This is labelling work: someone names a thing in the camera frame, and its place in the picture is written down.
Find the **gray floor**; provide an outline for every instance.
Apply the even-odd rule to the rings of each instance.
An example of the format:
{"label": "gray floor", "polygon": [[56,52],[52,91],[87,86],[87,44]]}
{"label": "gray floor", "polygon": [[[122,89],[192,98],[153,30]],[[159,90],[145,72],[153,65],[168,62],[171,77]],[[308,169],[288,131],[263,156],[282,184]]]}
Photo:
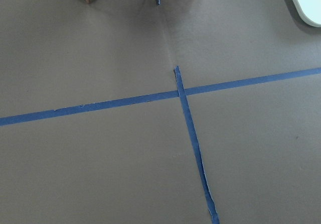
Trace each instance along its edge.
{"label": "gray floor", "polygon": [[[0,118],[321,67],[291,0],[0,0]],[[320,223],[320,76],[189,96],[222,224]],[[210,223],[178,98],[0,127],[1,223]]]}

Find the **white table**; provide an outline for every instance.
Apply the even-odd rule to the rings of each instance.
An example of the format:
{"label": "white table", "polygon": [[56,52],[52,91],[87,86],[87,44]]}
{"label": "white table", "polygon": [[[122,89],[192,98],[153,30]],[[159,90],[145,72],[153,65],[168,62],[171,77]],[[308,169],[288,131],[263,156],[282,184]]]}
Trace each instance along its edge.
{"label": "white table", "polygon": [[293,2],[307,24],[321,27],[321,0],[293,0]]}

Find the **concrete floor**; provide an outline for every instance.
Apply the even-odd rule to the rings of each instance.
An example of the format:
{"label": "concrete floor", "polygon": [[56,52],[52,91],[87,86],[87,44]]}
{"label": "concrete floor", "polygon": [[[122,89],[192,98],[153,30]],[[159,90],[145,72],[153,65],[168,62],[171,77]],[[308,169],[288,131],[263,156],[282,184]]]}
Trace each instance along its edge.
{"label": "concrete floor", "polygon": [[[0,0],[0,118],[321,67],[291,0]],[[320,223],[320,75],[189,96],[222,224]],[[1,223],[211,223],[178,98],[0,127]]]}

